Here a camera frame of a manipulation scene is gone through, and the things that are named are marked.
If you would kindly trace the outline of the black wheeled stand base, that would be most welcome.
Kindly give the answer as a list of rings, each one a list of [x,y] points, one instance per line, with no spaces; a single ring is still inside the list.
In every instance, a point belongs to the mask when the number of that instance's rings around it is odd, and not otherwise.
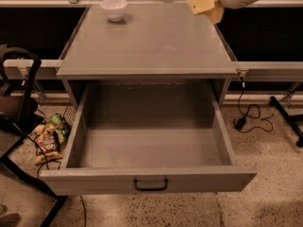
[[[292,86],[290,87],[290,89],[287,91],[286,95],[281,100],[277,100],[274,96],[271,96],[269,105],[275,106],[278,109],[280,114],[284,117],[286,122],[291,126],[294,133],[297,135],[298,140],[296,141],[296,145],[299,148],[303,148],[303,131],[297,125],[298,122],[303,121],[303,114],[290,115],[285,111],[283,106],[280,104],[281,101],[284,101],[287,104],[290,104],[290,100],[291,100],[293,94],[299,88],[300,85],[301,85],[301,82],[294,82],[292,84]]]

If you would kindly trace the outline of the green snack bag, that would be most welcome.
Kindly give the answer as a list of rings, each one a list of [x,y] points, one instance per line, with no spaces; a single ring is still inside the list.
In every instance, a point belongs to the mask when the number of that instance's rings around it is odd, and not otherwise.
[[[62,115],[55,113],[49,117],[49,122],[54,126],[55,131],[58,134],[60,144],[65,145],[71,131],[65,118]]]

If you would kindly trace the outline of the grey cabinet with flat top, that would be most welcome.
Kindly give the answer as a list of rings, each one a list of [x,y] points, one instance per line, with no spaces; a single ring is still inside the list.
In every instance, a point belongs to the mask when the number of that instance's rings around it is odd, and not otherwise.
[[[187,3],[131,3],[121,22],[89,8],[58,75],[109,78],[230,79],[236,75],[215,27]]]

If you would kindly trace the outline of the black chair frame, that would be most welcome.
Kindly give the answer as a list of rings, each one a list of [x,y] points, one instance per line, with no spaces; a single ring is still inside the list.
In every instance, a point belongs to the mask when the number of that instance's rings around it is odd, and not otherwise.
[[[17,58],[32,60],[32,64],[25,78],[23,94],[21,96],[12,96],[11,92],[13,89],[7,76],[4,62],[11,59],[16,60]],[[57,200],[40,225],[40,227],[49,227],[67,200],[67,196],[57,196],[46,183],[25,173],[9,158],[10,153],[17,146],[20,146],[26,137],[30,139],[29,134],[43,120],[35,113],[38,109],[38,103],[31,97],[35,77],[41,63],[41,59],[36,54],[24,48],[11,47],[7,44],[0,45],[0,74],[4,81],[0,91],[1,132],[6,140],[12,140],[14,136],[17,137],[15,141],[9,143],[8,149],[2,153],[1,164],[23,183],[27,183]]]

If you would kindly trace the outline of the brown chip bag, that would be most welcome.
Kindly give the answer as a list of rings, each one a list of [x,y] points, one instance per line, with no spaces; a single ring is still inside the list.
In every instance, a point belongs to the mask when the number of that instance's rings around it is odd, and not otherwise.
[[[36,166],[62,158],[59,137],[52,124],[39,125],[35,128],[34,133],[34,142],[36,143]]]

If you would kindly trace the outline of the white ceramic bowl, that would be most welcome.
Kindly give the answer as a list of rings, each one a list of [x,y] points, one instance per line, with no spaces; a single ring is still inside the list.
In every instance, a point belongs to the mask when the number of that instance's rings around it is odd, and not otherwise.
[[[128,2],[126,0],[103,0],[99,3],[99,6],[110,21],[116,22],[123,19]]]

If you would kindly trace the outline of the open grey top drawer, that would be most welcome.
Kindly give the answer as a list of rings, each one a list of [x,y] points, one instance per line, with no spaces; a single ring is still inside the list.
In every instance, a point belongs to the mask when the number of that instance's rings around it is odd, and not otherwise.
[[[169,181],[165,191],[241,191],[257,172],[237,166],[206,81],[90,83],[62,164],[40,178],[58,195],[143,193],[134,179]]]

